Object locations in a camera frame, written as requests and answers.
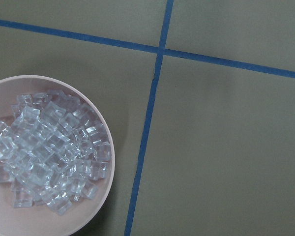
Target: plastic bowl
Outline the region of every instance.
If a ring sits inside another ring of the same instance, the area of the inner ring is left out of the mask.
[[[0,80],[0,119],[12,122],[11,104],[16,96],[61,89],[66,94],[81,98],[94,108],[103,122],[112,148],[107,177],[97,182],[98,190],[94,200],[83,199],[73,204],[63,216],[58,216],[46,206],[13,208],[11,184],[0,184],[0,236],[68,236],[89,222],[103,206],[110,191],[114,170],[114,144],[108,126],[94,104],[72,86],[52,78],[37,75],[21,75]]]

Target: pile of clear cubes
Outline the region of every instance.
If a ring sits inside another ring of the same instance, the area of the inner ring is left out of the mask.
[[[94,109],[62,90],[17,96],[13,123],[0,120],[0,183],[12,183],[14,207],[47,205],[63,215],[94,199],[111,147]]]

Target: round bowl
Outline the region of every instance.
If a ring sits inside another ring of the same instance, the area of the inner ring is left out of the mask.
[[[0,80],[0,119],[11,123],[11,104],[19,94],[33,94],[48,89],[60,89],[88,103],[103,122],[112,149],[107,177],[97,182],[94,200],[83,199],[73,204],[63,216],[46,206],[13,208],[11,184],[0,184],[0,236],[68,236],[89,222],[103,206],[112,185],[115,170],[115,152],[109,128],[94,104],[72,86],[52,78],[37,75],[21,75]]]

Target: bowl of ice cubes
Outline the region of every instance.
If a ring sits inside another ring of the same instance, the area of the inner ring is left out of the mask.
[[[44,76],[0,80],[0,236],[68,236],[110,191],[115,152],[94,104]]]

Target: blue tape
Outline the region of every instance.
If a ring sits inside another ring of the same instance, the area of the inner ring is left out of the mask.
[[[92,36],[92,35],[83,34],[83,33],[75,33],[75,32],[70,32],[70,31],[65,31],[60,29],[33,26],[33,25],[17,23],[12,21],[0,20],[0,26],[18,29],[18,30],[27,30],[27,31],[36,32],[36,33],[44,33],[44,34],[49,34],[49,35],[54,35],[59,37],[72,38],[72,39],[77,39],[77,40],[82,40],[87,42],[111,45],[115,47],[128,48],[128,49],[139,50],[139,51],[144,51],[149,53],[157,53],[158,51],[157,47],[148,46],[144,44],[126,42],[126,41],[110,39],[110,38],[103,38],[103,37]]]
[[[163,53],[164,53],[164,48],[166,45],[166,39],[167,39],[173,4],[174,4],[174,0],[167,0],[164,21],[163,21],[160,40],[159,40],[159,50],[157,52],[156,62],[155,62],[154,79],[151,84],[151,89],[150,89],[149,98],[148,98],[146,120],[143,127],[143,133],[142,133],[139,156],[138,156],[137,171],[133,180],[127,221],[126,221],[126,225],[124,229],[124,236],[129,236],[131,234],[134,212],[135,212],[138,193],[139,193],[144,157],[145,157],[147,144],[148,144],[148,135],[149,135],[149,129],[150,129],[152,115],[153,115],[155,95],[156,95],[157,85],[158,85],[159,76],[160,76],[161,68],[162,68]]]
[[[255,65],[255,64],[240,62],[240,61],[236,61],[236,60],[215,58],[215,57],[204,56],[204,55],[199,55],[199,54],[194,54],[194,53],[187,53],[187,52],[176,51],[176,50],[171,50],[171,49],[165,49],[164,55],[176,57],[176,58],[184,58],[184,59],[189,59],[189,60],[208,62],[208,63],[212,63],[212,64],[224,65],[224,66],[240,68],[240,69],[245,69],[245,70],[258,71],[258,72],[272,74],[272,75],[280,75],[280,76],[295,78],[294,71],[282,70],[282,69],[263,66],[263,65]]]

